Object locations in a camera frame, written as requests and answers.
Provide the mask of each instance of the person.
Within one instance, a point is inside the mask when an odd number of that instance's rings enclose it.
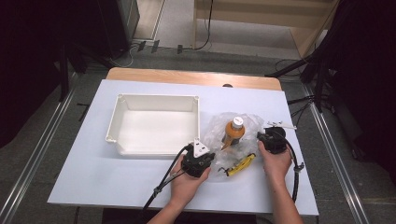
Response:
[[[258,142],[258,146],[263,158],[263,169],[271,190],[275,223],[303,223],[286,188],[285,176],[291,165],[290,149],[288,148],[285,152],[274,155],[265,150],[265,146],[261,141]],[[171,174],[180,169],[182,160],[183,158],[180,157]],[[183,174],[173,180],[171,182],[171,198],[168,204],[148,223],[174,223],[184,207],[192,200],[201,184],[207,180],[209,172],[210,167],[204,171],[200,178]]]

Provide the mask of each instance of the clear plastic wrap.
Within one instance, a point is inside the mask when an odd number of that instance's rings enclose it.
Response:
[[[241,117],[244,120],[245,134],[238,144],[221,150],[223,146],[221,140],[225,134],[225,126],[234,117]],[[210,152],[216,153],[211,165],[210,177],[212,179],[226,177],[224,169],[235,166],[250,153],[258,155],[257,132],[262,130],[263,124],[264,120],[257,115],[232,112],[219,114],[210,120],[206,130],[201,134],[201,142],[210,148]]]

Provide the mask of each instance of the metal rail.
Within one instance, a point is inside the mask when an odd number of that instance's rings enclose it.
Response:
[[[305,95],[314,94],[308,84],[304,84],[304,93]],[[349,174],[347,173],[347,169],[341,159],[340,154],[338,153],[337,146],[332,140],[332,135],[330,134],[329,128],[327,127],[325,118],[321,113],[318,112],[315,105],[311,105],[311,112],[314,115],[319,132],[323,138],[323,142],[325,144],[327,152],[329,153],[330,160],[332,161],[332,166],[338,176],[338,180],[340,181],[341,187],[346,196],[346,201],[349,204],[352,216],[355,218],[355,222],[364,224],[370,223],[366,213],[364,212],[361,198],[359,197],[358,192],[353,186],[353,183],[349,178]]]
[[[8,194],[7,200],[0,212],[0,223],[11,223],[11,220],[14,217],[22,198],[26,193],[26,190],[28,189],[33,177],[35,176],[35,172],[37,171],[40,162],[44,158],[50,141],[55,134],[59,124],[61,123],[67,107],[70,104],[70,101],[75,92],[75,86],[77,81],[78,75],[74,73],[71,78],[70,92],[66,95],[64,100],[57,105],[55,112],[53,113],[49,123],[47,124],[46,129],[44,130],[37,145],[35,146],[35,150],[33,151],[29,161],[26,163],[20,177],[14,184],[11,192]]]

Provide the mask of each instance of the forearm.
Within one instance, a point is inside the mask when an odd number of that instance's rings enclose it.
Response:
[[[183,211],[184,205],[169,202],[149,224],[171,224],[174,223],[178,215]]]
[[[289,195],[285,181],[270,181],[276,224],[303,223],[300,214]]]

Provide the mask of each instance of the orange bottle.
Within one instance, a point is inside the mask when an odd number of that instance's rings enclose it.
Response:
[[[245,134],[244,120],[241,117],[235,117],[225,126],[225,134],[222,139],[224,143],[221,150],[226,147],[239,143],[239,139]]]

